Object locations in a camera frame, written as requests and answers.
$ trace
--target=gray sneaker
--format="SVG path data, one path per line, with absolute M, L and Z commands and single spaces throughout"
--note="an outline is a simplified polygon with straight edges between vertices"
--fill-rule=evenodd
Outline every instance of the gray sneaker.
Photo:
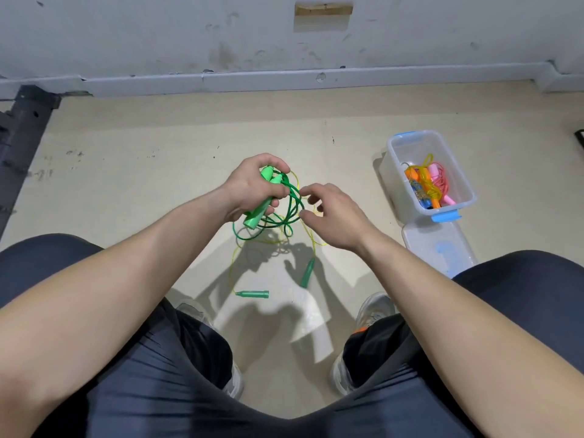
M 381 318 L 395 314 L 395 306 L 390 297 L 385 292 L 372 294 L 361 305 L 357 314 L 356 332 L 367 330 L 372 324 Z M 348 395 L 355 390 L 351 375 L 343 361 L 341 353 L 332 365 L 331 374 L 329 375 L 333 387 L 343 396 Z
M 211 329 L 216 331 L 211 317 L 205 311 L 203 306 L 193 299 L 186 298 L 185 300 L 182 300 L 176 310 L 192 316 L 194 319 L 199 320 L 203 324 L 207 324 Z M 233 361 L 233 366 L 231 367 L 231 379 L 225 384 L 223 391 L 234 399 L 239 399 L 244 391 L 244 377 L 235 361 Z

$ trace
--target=person's right arm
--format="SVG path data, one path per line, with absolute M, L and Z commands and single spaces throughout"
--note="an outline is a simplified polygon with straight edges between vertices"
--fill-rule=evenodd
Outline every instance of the person's right arm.
M 584 436 L 584 375 L 561 356 L 380 232 L 333 184 L 300 216 L 332 246 L 359 255 L 401 311 L 465 413 L 489 437 Z

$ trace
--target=wooden block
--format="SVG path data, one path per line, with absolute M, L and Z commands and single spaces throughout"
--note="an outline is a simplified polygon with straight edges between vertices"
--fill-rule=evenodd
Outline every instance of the wooden block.
M 295 17 L 309 17 L 315 15 L 351 15 L 353 5 L 351 3 L 324 3 L 319 5 L 306 5 L 296 3 Z

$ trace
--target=person's left hand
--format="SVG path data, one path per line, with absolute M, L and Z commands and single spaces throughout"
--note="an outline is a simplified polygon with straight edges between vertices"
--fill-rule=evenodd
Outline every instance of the person's left hand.
M 289 195 L 290 190 L 283 184 L 273 184 L 263 179 L 259 168 L 264 166 L 273 166 L 282 173 L 290 172 L 282 159 L 271 154 L 259 154 L 243 160 L 221 186 L 230 197 L 228 221 L 237 221 L 245 211 L 252 211 L 267 197 L 274 197 L 265 213 L 269 215 L 280 204 L 278 198 Z

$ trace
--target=black pants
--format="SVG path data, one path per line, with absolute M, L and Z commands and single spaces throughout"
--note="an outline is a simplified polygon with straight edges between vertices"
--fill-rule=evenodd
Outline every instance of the black pants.
M 99 250 L 60 234 L 11 246 L 0 253 L 0 307 Z M 455 281 L 584 370 L 584 269 L 579 265 L 545 252 L 515 252 L 463 272 Z M 112 362 L 57 408 L 36 436 L 479 434 L 400 315 L 352 335 L 343 358 L 358 390 L 310 415 L 275 418 L 221 392 L 231 376 L 226 341 L 163 300 Z

